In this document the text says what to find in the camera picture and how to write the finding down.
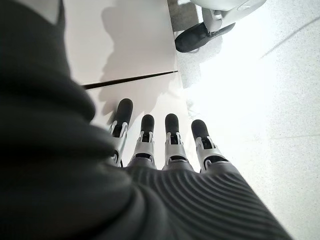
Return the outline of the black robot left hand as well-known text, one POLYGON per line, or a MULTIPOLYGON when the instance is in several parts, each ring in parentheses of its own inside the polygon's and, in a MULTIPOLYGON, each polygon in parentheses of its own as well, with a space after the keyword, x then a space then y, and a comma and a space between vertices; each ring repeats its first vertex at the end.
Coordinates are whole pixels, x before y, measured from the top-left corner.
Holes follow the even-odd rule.
POLYGON ((61 0, 0 3, 0 237, 3 240, 288 240, 201 120, 195 172, 169 154, 162 170, 145 149, 122 166, 133 104, 110 130, 75 83, 61 0))

